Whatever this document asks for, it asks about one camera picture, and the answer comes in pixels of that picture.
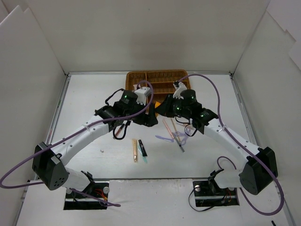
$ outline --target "black marker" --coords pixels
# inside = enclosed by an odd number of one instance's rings
[[[138,142],[139,142],[139,146],[140,146],[140,148],[141,148],[142,156],[143,156],[143,157],[147,157],[147,153],[146,153],[146,151],[145,151],[145,148],[144,148],[144,145],[143,145],[142,141],[141,141],[141,140],[138,140]]]

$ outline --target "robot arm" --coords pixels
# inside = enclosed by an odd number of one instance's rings
[[[243,164],[243,168],[237,170],[212,172],[208,180],[213,191],[218,192],[228,187],[243,187],[251,194],[258,194],[273,181],[266,170],[228,135],[225,131],[227,126],[220,124],[218,115],[203,108],[202,104],[197,102],[194,90],[186,89],[182,82],[177,81],[174,83],[174,87],[176,88],[175,93],[168,95],[163,103],[156,108],[156,112],[166,117],[178,116],[189,120],[194,128],[225,147]],[[276,158],[273,150],[269,147],[261,149],[242,138],[229,127],[227,130],[251,153],[262,160],[277,177]]]
[[[89,186],[93,185],[92,175],[88,172],[77,172],[65,166],[88,144],[123,123],[123,120],[112,120],[95,124],[97,121],[128,116],[141,111],[145,107],[147,97],[150,94],[151,91],[148,87],[142,87],[135,92],[124,90],[119,101],[115,102],[113,106],[106,105],[96,110],[91,119],[82,124],[72,134],[85,129],[83,132],[35,157],[32,169],[50,190],[56,190],[61,186],[74,188],[78,191],[87,190]],[[154,109],[154,104],[151,104],[149,114],[144,111],[142,114],[127,120],[147,127],[156,125],[158,121]],[[46,144],[40,143],[36,146],[35,152],[46,147]]]

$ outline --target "white backdrop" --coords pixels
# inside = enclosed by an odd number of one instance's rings
[[[301,225],[301,71],[289,56],[294,43],[267,12],[234,77],[257,142],[276,153],[288,207]]]
[[[62,89],[63,71],[30,10],[16,8],[0,24],[0,177],[34,152],[46,133]],[[31,163],[4,181],[32,179]],[[21,189],[0,188],[2,226],[13,224]]]
[[[0,0],[0,23],[7,15],[8,15],[8,11],[6,10],[5,6],[3,5],[2,1]]]
[[[291,59],[301,69],[301,1],[273,0],[269,4],[268,12],[284,31],[288,31],[296,43],[289,52]]]
[[[31,8],[65,72],[232,72],[269,0],[3,0]]]

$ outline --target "wooden tray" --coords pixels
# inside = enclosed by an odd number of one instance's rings
[[[187,75],[185,70],[140,71],[127,73],[126,90],[134,90],[134,85],[142,80],[149,81],[154,88],[155,103],[162,103],[167,94],[173,94],[175,89],[173,82]],[[189,78],[182,81],[188,89],[191,89]]]

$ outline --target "marker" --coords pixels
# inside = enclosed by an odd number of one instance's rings
[[[144,148],[144,145],[143,145],[143,143],[142,143],[142,140],[138,140],[138,142],[139,142],[139,146],[140,146],[141,151],[142,151],[142,156],[143,156],[143,157],[147,157],[147,153],[146,153],[146,151],[145,151],[145,148]]]
[[[141,151],[141,147],[140,146],[138,146],[138,151],[139,151],[140,155],[142,156],[143,161],[145,163],[147,163],[147,159],[145,157],[143,157],[143,155],[142,155],[142,151]]]

